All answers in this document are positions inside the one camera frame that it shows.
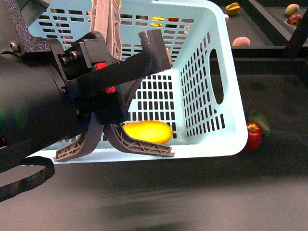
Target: peach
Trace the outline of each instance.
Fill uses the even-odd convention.
[[[232,46],[250,46],[250,40],[247,37],[238,37],[233,41]]]

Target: basket slot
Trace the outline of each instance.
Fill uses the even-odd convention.
[[[206,64],[209,63],[210,42],[211,36],[207,32],[180,71],[187,137],[225,128],[223,114],[215,108],[216,99],[208,84],[211,76]]]
[[[40,17],[38,17],[39,19],[47,19],[50,20],[48,15],[41,15]]]
[[[69,10],[68,13],[69,13],[69,14],[83,15],[82,11],[73,11],[73,10]]]
[[[67,21],[67,17],[58,17],[58,16],[54,16],[53,19],[54,19],[54,20],[58,20],[58,21]]]
[[[51,9],[50,9],[50,12],[51,12],[51,13],[65,13],[65,10],[63,10],[63,9],[54,9],[54,8],[51,8]]]

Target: black cable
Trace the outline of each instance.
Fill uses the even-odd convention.
[[[1,186],[0,202],[15,197],[18,194],[21,194],[23,192],[29,191],[31,189],[34,189],[42,185],[48,179],[50,179],[55,173],[54,164],[52,160],[41,156],[33,156],[25,158],[19,163],[19,165],[26,165],[26,166],[40,165],[40,166],[45,166],[45,168],[33,174],[32,176]]]

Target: yellow mango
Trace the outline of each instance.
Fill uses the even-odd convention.
[[[164,20],[164,17],[152,17],[152,20],[153,20],[153,21],[163,21],[163,20]],[[151,26],[154,26],[154,27],[163,27],[163,24],[161,24],[161,23],[151,23]]]
[[[168,124],[155,120],[125,124],[123,128],[134,139],[159,144],[166,143],[173,135],[173,131]]]
[[[299,10],[299,5],[297,4],[291,4],[285,9],[285,15],[291,16],[292,14],[297,13]]]

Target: robotic arm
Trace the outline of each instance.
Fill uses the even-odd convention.
[[[170,147],[133,140],[121,126],[141,80],[172,65],[160,30],[141,32],[142,51],[122,61],[99,32],[66,51],[57,39],[32,37],[20,6],[0,0],[0,173],[31,164],[27,156],[62,139],[82,133],[85,141],[91,121],[123,152],[172,156]],[[95,133],[95,145],[101,135]],[[62,150],[55,160],[75,158],[72,152]]]

